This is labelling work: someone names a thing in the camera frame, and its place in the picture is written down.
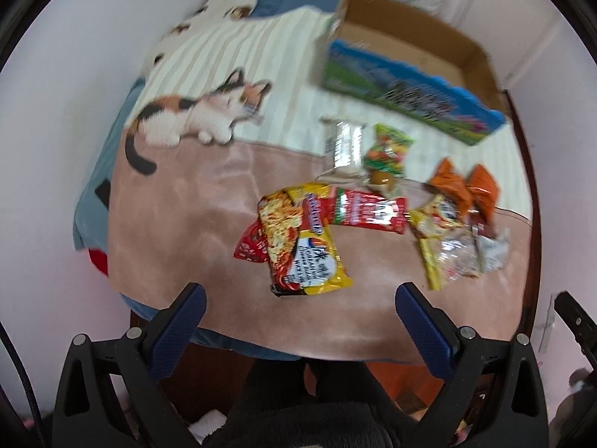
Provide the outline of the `yellow clear bread packet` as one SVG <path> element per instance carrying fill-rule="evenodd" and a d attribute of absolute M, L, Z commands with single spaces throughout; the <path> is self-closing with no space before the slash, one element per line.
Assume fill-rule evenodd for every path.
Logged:
<path fill-rule="evenodd" d="M 422 238 L 419 247 L 431 290 L 441 290 L 460 277 L 478 277 L 481 274 L 475 239 L 468 231 Z"/>

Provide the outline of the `small red snack packet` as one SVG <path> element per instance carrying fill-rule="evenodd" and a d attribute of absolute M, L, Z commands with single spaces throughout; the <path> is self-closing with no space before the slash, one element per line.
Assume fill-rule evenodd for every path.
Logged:
<path fill-rule="evenodd" d="M 265 263 L 268 261 L 267 241 L 262 230 L 261 221 L 254 221 L 244 231 L 238 241 L 233 256 L 236 259 L 252 263 Z"/>

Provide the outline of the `yellow instant noodle packet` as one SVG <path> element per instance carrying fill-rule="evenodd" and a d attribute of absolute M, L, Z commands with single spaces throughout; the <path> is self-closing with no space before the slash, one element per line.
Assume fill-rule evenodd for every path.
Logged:
<path fill-rule="evenodd" d="M 353 284 L 330 230 L 331 191 L 327 184 L 304 183 L 258 202 L 275 295 L 319 295 Z"/>

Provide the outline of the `braised egg clear packet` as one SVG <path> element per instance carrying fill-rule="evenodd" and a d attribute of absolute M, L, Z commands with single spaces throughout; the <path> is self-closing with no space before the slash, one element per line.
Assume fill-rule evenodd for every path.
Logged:
<path fill-rule="evenodd" d="M 366 180 L 365 186 L 371 192 L 385 198 L 395 198 L 402 194 L 398 178 L 387 171 L 372 170 Z"/>

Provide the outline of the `green bubble gum bag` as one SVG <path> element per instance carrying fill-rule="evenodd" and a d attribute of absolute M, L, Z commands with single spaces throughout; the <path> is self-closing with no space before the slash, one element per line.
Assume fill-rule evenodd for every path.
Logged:
<path fill-rule="evenodd" d="M 387 124 L 374 124 L 373 129 L 375 140 L 364 155 L 364 168 L 404 177 L 405 159 L 415 140 L 409 134 Z"/>

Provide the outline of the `white grey snack packet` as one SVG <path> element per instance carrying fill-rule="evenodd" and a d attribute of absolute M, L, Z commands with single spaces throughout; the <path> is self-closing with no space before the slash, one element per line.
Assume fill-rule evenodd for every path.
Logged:
<path fill-rule="evenodd" d="M 510 231 L 503 230 L 495 238 L 476 237 L 476 249 L 479 256 L 479 271 L 488 273 L 500 270 L 509 254 Z"/>

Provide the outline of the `dark red brown packet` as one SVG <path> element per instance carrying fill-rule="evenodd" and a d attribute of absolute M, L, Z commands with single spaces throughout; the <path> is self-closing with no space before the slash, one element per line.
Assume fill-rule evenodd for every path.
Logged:
<path fill-rule="evenodd" d="M 472 235 L 474 236 L 482 236 L 489 239 L 496 238 L 493 224 L 480 211 L 474 209 L 469 212 L 468 225 L 472 229 Z"/>

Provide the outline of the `yellow panda snack bag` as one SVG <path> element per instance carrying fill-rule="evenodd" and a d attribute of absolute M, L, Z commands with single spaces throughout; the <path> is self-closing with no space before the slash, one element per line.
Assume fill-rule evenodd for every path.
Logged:
<path fill-rule="evenodd" d="M 419 238 L 441 238 L 450 231 L 463 228 L 454 203 L 443 194 L 408 211 L 408 221 Z"/>

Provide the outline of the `orange snack packet right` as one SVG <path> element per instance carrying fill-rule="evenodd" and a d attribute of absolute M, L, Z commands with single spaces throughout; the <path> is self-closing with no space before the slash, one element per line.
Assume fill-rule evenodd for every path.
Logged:
<path fill-rule="evenodd" d="M 472 200 L 487 224 L 493 222 L 500 188 L 493 175 L 482 165 L 476 164 L 466 183 Z"/>

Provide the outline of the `orange snack packet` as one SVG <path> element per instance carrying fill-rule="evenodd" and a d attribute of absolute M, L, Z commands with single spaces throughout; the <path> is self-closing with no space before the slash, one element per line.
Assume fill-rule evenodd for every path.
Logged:
<path fill-rule="evenodd" d="M 452 165 L 448 158 L 443 158 L 434 175 L 428 180 L 428 184 L 451 200 L 458 213 L 458 217 L 464 220 L 472 207 L 472 193 L 466 187 L 465 180 Z"/>
<path fill-rule="evenodd" d="M 466 183 L 472 200 L 487 224 L 493 222 L 500 188 L 493 175 L 482 165 L 476 164 Z"/>

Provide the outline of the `orange snack packet left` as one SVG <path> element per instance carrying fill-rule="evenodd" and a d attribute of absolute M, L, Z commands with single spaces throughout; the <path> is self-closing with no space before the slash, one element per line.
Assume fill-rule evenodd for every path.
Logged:
<path fill-rule="evenodd" d="M 458 213 L 458 217 L 464 220 L 472 207 L 472 193 L 466 187 L 465 180 L 452 165 L 448 158 L 443 158 L 434 175 L 428 180 L 428 184 L 451 200 Z"/>

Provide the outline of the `red long snack packet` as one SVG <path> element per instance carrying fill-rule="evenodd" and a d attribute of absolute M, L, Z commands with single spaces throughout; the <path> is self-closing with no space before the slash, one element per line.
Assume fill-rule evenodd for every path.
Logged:
<path fill-rule="evenodd" d="M 404 235 L 407 228 L 406 207 L 405 197 L 388 199 L 360 190 L 337 188 L 329 208 L 329 221 L 343 227 Z"/>

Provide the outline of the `cat print bed blanket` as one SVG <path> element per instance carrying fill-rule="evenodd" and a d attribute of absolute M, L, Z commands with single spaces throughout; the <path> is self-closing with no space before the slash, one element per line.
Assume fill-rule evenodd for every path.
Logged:
<path fill-rule="evenodd" d="M 152 71 L 141 101 L 171 93 L 196 97 L 243 68 L 249 81 L 271 81 L 260 124 L 243 122 L 225 146 L 183 139 L 172 149 L 135 148 L 155 162 L 144 176 L 118 157 L 108 214 L 109 278 L 125 296 L 166 308 L 191 281 L 209 297 L 202 328 L 287 354 L 339 360 L 419 356 L 394 307 L 396 288 L 427 278 L 412 234 L 336 227 L 332 236 L 352 285 L 314 296 L 274 295 L 266 264 L 233 252 L 255 221 L 260 198 L 317 178 L 324 170 L 321 117 L 341 115 L 404 131 L 414 144 L 406 155 L 402 193 L 409 204 L 428 199 L 423 183 L 442 158 L 462 173 L 484 165 L 501 195 L 496 223 L 510 233 L 506 265 L 462 277 L 429 300 L 459 325 L 509 339 L 522 316 L 531 203 L 512 127 L 504 125 L 470 147 L 428 124 L 319 85 L 325 60 L 328 14 L 303 7 L 275 17 L 224 22 L 195 35 Z"/>

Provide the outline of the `silver clear snack packet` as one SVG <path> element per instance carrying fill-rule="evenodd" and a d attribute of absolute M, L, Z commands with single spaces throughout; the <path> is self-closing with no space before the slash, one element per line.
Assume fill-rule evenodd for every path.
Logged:
<path fill-rule="evenodd" d="M 323 116 L 325 172 L 345 177 L 362 174 L 362 138 L 366 124 L 354 119 Z"/>

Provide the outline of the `milk carton cardboard box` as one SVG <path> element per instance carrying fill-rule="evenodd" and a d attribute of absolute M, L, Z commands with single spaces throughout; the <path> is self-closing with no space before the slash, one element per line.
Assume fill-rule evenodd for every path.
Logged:
<path fill-rule="evenodd" d="M 325 89 L 396 111 L 473 146 L 505 124 L 484 49 L 395 0 L 341 0 L 330 26 Z"/>

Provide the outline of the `cat pattern pillow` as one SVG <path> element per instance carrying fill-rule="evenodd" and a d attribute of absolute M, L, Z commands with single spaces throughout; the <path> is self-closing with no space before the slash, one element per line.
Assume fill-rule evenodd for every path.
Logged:
<path fill-rule="evenodd" d="M 147 54 L 141 76 L 147 78 L 152 69 L 170 57 L 185 41 L 224 21 L 250 16 L 258 0 L 206 0 L 192 15 L 177 23 Z"/>

